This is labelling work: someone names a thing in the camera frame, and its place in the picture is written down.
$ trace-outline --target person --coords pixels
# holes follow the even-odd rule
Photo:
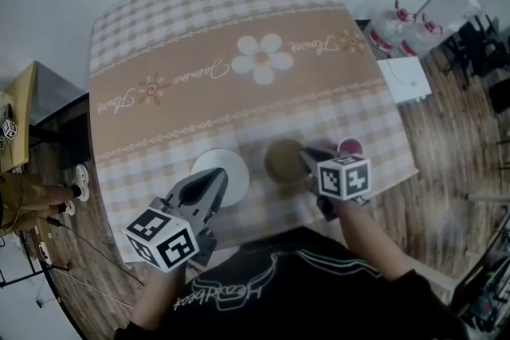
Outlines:
[[[353,201],[335,212],[349,249],[305,227],[241,246],[184,285],[152,270],[115,340],[281,332],[335,338],[467,339],[407,256]]]
[[[77,165],[73,185],[44,186],[37,174],[0,173],[0,236],[35,227],[37,218],[54,217],[58,213],[74,215],[73,198],[87,201],[88,171]]]

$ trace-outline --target floor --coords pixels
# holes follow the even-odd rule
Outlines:
[[[510,147],[496,145],[506,139],[510,127],[505,124],[510,124],[510,120],[504,116],[496,119],[486,97],[488,83],[495,78],[473,78],[471,88],[465,92],[460,75],[442,73],[448,68],[442,53],[434,52],[422,64],[434,94],[425,101],[399,108],[420,172],[379,195],[366,208],[404,252],[458,277],[469,266],[466,251],[483,251],[503,215],[496,206],[469,204],[465,195],[510,193],[510,172],[497,170],[503,161],[510,160]],[[85,101],[51,121],[48,128],[58,130],[59,124],[87,111]],[[29,172],[41,173],[47,184],[71,182],[72,172],[60,170],[59,155],[56,145],[32,148]],[[75,217],[64,215],[62,220],[121,264],[102,205],[94,163],[86,165],[91,174],[91,199],[87,205],[78,205]],[[140,290],[136,281],[71,232],[44,223],[40,223],[41,234],[52,234],[50,252],[55,263],[71,262],[72,276],[134,304]],[[313,228],[341,239],[336,224],[318,222]],[[131,272],[141,280],[146,277],[143,265]],[[66,306],[87,338],[112,338],[115,328],[127,324],[129,307],[61,273],[52,275],[58,289],[73,299],[74,305]]]

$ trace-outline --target white sneaker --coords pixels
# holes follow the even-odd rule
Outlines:
[[[80,201],[88,201],[90,190],[88,189],[88,170],[84,165],[76,165],[73,184],[80,187],[81,194],[77,197]]]
[[[76,213],[77,213],[77,207],[74,204],[74,201],[73,200],[67,200],[65,202],[65,211],[64,211],[64,214],[68,214],[70,216],[73,216]]]

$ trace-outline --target black stand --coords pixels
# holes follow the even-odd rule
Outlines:
[[[47,271],[51,271],[52,269],[60,269],[61,271],[67,271],[69,272],[72,269],[72,265],[68,264],[67,268],[59,267],[58,265],[47,265],[44,262],[41,262],[41,270],[39,272],[36,272],[36,270],[33,268],[32,260],[30,259],[30,254],[28,251],[28,248],[26,246],[25,237],[23,236],[23,233],[20,233],[19,238],[22,242],[23,248],[25,249],[26,259],[29,261],[30,269],[32,269],[32,273],[26,276],[23,276],[22,278],[10,280],[9,282],[6,281],[4,278],[2,271],[0,270],[0,277],[2,277],[2,282],[0,282],[0,289],[3,289],[6,286],[13,285],[15,283],[21,282],[23,280],[27,280],[30,278],[33,278],[34,276],[40,275],[40,274],[46,274]]]
[[[63,169],[90,160],[87,114],[79,115],[62,124],[61,132],[47,131],[30,125],[29,135],[40,139],[30,147],[35,147],[39,143],[58,143],[61,146],[61,167]]]

